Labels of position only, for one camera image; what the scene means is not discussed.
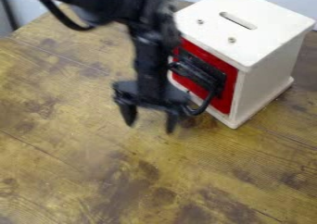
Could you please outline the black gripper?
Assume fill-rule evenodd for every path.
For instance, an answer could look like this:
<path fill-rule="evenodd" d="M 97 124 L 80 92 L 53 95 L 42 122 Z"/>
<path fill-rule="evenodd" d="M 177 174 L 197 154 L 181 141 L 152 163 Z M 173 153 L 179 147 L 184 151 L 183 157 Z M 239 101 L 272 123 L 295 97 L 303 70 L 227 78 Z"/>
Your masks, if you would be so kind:
<path fill-rule="evenodd" d="M 169 54 L 159 37 L 140 33 L 130 39 L 134 46 L 136 79 L 112 83 L 113 101 L 128 127 L 136 120 L 137 108 L 144 107 L 167 113 L 165 132 L 172 133 L 179 115 L 184 114 L 183 106 L 188 103 L 188 96 L 168 82 Z"/>

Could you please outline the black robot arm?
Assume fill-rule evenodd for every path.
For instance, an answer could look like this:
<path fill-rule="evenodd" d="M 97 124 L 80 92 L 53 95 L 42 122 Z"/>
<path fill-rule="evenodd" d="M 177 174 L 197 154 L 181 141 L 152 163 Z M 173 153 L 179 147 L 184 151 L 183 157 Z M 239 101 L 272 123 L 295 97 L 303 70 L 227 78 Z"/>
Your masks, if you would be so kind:
<path fill-rule="evenodd" d="M 113 101 L 126 125 L 137 108 L 165 113 L 172 132 L 188 97 L 168 82 L 168 57 L 180 43 L 173 0 L 38 0 L 58 22 L 74 31 L 90 31 L 116 21 L 125 25 L 134 47 L 133 81 L 112 83 Z"/>

